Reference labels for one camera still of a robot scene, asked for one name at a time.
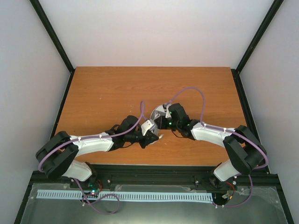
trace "wooden tabletop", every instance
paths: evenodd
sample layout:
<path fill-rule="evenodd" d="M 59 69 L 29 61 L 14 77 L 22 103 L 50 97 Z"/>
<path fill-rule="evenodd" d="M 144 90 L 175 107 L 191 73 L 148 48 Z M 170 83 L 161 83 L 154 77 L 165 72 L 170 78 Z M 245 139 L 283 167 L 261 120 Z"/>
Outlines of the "wooden tabletop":
<path fill-rule="evenodd" d="M 230 68 L 224 67 L 77 67 L 58 123 L 57 132 L 97 134 L 120 124 L 128 115 L 140 116 L 146 102 L 147 117 L 188 86 L 206 96 L 204 121 L 222 127 L 246 125 Z M 199 119 L 202 98 L 195 90 L 177 97 L 191 119 Z M 170 130 L 153 145 L 80 156 L 94 164 L 151 164 L 212 166 L 225 161 L 226 150 L 204 141 L 176 138 Z"/>

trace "white backdrop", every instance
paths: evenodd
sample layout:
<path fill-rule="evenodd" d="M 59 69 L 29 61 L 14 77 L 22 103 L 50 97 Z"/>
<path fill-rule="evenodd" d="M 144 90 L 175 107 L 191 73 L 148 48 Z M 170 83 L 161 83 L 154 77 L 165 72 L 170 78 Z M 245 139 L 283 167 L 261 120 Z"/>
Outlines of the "white backdrop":
<path fill-rule="evenodd" d="M 236 68 L 273 0 L 40 0 L 74 66 Z"/>
<path fill-rule="evenodd" d="M 269 167 L 299 223 L 299 1 L 284 1 L 241 73 Z"/>
<path fill-rule="evenodd" d="M 0 223 L 14 223 L 69 72 L 30 2 L 0 1 Z"/>

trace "black metal frame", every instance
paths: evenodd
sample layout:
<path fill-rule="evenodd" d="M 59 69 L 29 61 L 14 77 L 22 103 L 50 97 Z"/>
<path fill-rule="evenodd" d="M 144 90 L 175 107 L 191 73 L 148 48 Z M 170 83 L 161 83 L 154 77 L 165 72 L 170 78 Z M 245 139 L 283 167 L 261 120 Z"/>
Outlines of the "black metal frame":
<path fill-rule="evenodd" d="M 244 92 L 244 88 L 240 79 L 240 73 L 244 68 L 246 62 L 250 58 L 252 52 L 257 46 L 258 42 L 262 38 L 264 32 L 272 21 L 275 13 L 278 11 L 279 7 L 283 3 L 284 0 L 274 0 L 268 13 L 266 14 L 263 22 L 261 23 L 259 29 L 257 30 L 255 36 L 253 37 L 250 45 L 248 46 L 244 56 L 242 57 L 239 65 L 236 69 L 232 69 L 233 79 L 236 85 L 236 89 L 239 95 L 239 99 L 241 102 L 241 106 L 243 109 L 244 117 L 247 123 L 248 128 L 252 131 L 252 133 L 259 139 L 258 133 L 256 130 L 256 126 L 250 111 L 250 107 Z M 65 50 L 63 49 L 53 27 L 51 26 L 50 21 L 48 20 L 41 4 L 38 0 L 30 0 L 32 6 L 34 7 L 36 13 L 38 14 L 41 22 L 43 23 L 45 29 L 47 30 L 50 38 L 52 39 L 54 45 L 56 46 L 62 60 L 64 61 L 66 67 L 70 72 L 70 79 L 68 81 L 59 112 L 57 118 L 55 120 L 55 124 L 53 127 L 53 131 L 51 133 L 51 137 L 54 136 L 60 115 L 62 113 L 62 109 L 71 85 L 72 78 L 74 76 L 75 69 L 73 68 Z M 95 165 L 95 169 L 99 171 L 102 176 L 102 182 L 105 188 L 112 188 L 117 184 L 145 184 L 145 185 L 182 185 L 189 186 L 191 188 L 195 188 L 195 180 L 196 177 L 202 173 L 210 172 L 213 167 L 181 167 L 181 166 L 132 166 L 132 165 Z M 252 172 L 252 180 L 255 186 L 274 186 L 278 191 L 278 195 L 283 206 L 286 218 L 288 223 L 294 223 L 289 207 L 287 205 L 285 195 L 282 191 L 280 181 L 277 175 L 273 175 L 269 173 L 269 169 L 259 170 Z M 248 186 L 250 182 L 248 177 L 245 175 L 241 175 L 237 179 L 238 184 L 240 186 Z M 26 190 L 24 199 L 20 206 L 18 215 L 15 220 L 15 224 L 21 223 L 21 218 L 24 213 L 26 203 L 34 183 L 49 183 L 53 182 L 47 179 L 47 177 L 38 172 L 34 171 L 30 182 L 28 184 L 28 188 Z M 70 183 L 69 178 L 60 178 L 55 183 Z"/>

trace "black frame edge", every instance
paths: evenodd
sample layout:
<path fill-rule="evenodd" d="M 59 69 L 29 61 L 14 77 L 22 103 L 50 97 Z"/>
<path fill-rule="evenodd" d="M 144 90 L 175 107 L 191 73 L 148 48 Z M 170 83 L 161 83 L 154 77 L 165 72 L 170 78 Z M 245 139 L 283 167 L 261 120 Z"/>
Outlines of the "black frame edge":
<path fill-rule="evenodd" d="M 281 206 L 284 209 L 285 217 L 288 224 L 295 224 L 283 190 L 278 193 L 278 196 L 280 199 Z"/>
<path fill-rule="evenodd" d="M 238 74 L 241 73 L 242 69 L 244 68 L 245 64 L 247 63 L 248 59 L 250 58 L 252 52 L 256 48 L 257 44 L 261 40 L 263 34 L 265 33 L 267 27 L 271 23 L 272 19 L 274 18 L 276 12 L 280 8 L 281 4 L 284 0 L 274 0 L 270 9 L 268 10 L 266 16 L 264 17 L 260 27 L 258 28 L 256 34 L 252 38 L 251 43 L 249 44 L 247 50 L 245 51 L 241 61 L 238 64 L 238 67 L 236 68 L 236 72 Z"/>
<path fill-rule="evenodd" d="M 74 78 L 75 71 L 76 70 L 74 69 L 74 71 L 71 72 L 69 80 L 67 82 L 67 85 L 66 85 L 66 88 L 65 88 L 65 91 L 64 91 L 64 96 L 63 96 L 63 98 L 61 100 L 61 104 L 60 104 L 60 107 L 59 107 L 59 110 L 58 110 L 58 114 L 56 116 L 55 123 L 54 123 L 53 129 L 52 129 L 51 135 L 50 135 L 50 139 L 55 135 L 55 132 L 56 132 L 56 129 L 57 129 L 57 125 L 58 125 L 58 122 L 59 122 L 62 110 L 64 108 L 65 100 L 66 100 L 67 94 L 69 92 L 69 89 L 70 89 L 70 86 L 71 86 L 71 82 L 72 82 L 72 80 Z"/>
<path fill-rule="evenodd" d="M 65 66 L 67 67 L 69 72 L 72 73 L 75 69 L 72 66 L 68 56 L 66 55 L 66 52 L 65 52 L 63 46 L 61 45 L 60 40 L 57 37 L 45 11 L 43 10 L 41 3 L 39 2 L 39 0 L 30 0 L 30 2 L 32 4 L 33 8 L 35 9 L 39 19 L 43 23 L 43 26 L 45 27 L 46 31 L 48 32 L 51 40 L 53 41 L 57 51 L 59 52 L 63 62 L 65 63 Z"/>
<path fill-rule="evenodd" d="M 239 100 L 240 100 L 240 103 L 241 103 L 241 107 L 243 109 L 243 113 L 244 113 L 244 117 L 245 117 L 247 127 L 255 135 L 255 137 L 258 140 L 260 140 L 259 137 L 258 137 L 256 125 L 254 123 L 253 116 L 251 114 L 249 104 L 248 104 L 248 101 L 247 101 L 247 98 L 246 98 L 246 94 L 245 94 L 245 91 L 244 91 L 244 88 L 243 88 L 243 85 L 242 85 L 241 78 L 240 78 L 239 74 L 236 72 L 235 69 L 232 69 L 231 71 L 232 71 L 232 74 L 233 74 L 235 87 L 236 87 L 237 92 L 238 92 Z"/>

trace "silver metal sheet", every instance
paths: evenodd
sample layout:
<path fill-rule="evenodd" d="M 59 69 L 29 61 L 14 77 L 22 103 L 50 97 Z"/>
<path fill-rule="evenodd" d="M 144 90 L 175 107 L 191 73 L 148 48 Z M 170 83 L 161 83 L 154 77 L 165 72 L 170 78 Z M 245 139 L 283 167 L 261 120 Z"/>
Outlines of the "silver metal sheet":
<path fill-rule="evenodd" d="M 98 214 L 79 200 L 36 199 L 38 189 L 63 189 L 63 184 L 35 185 L 32 189 L 22 224 L 284 224 L 287 223 L 275 188 L 254 188 L 251 200 L 234 209 L 215 208 L 212 204 L 192 202 L 121 202 L 113 215 Z M 244 201 L 248 188 L 235 192 L 229 204 Z M 103 201 L 95 205 L 103 211 L 112 211 L 116 202 Z"/>

